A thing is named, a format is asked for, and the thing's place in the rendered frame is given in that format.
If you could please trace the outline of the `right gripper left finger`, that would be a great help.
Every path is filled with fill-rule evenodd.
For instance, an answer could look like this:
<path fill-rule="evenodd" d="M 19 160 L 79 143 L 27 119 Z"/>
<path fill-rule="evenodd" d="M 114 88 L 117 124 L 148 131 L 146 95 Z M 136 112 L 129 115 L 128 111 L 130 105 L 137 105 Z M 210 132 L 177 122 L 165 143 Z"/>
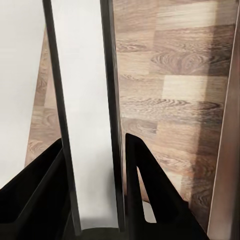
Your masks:
<path fill-rule="evenodd" d="M 68 192 L 59 138 L 0 189 L 0 240 L 56 240 Z"/>

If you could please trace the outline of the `hardback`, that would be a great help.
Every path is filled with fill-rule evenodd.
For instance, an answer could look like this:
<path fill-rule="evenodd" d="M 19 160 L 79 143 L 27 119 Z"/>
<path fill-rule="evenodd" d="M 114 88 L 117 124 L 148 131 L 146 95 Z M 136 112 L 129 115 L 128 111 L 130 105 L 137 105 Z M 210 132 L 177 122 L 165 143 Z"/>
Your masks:
<path fill-rule="evenodd" d="M 74 233 L 125 233 L 113 0 L 42 0 Z"/>

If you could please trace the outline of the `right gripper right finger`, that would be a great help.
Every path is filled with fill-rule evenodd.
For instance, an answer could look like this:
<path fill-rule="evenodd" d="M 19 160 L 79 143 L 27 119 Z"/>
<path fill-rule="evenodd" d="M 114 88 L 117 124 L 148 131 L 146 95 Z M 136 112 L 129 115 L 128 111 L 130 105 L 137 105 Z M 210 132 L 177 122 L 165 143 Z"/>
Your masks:
<path fill-rule="evenodd" d="M 210 240 L 145 142 L 125 134 L 129 240 Z M 145 220 L 139 168 L 156 223 Z"/>

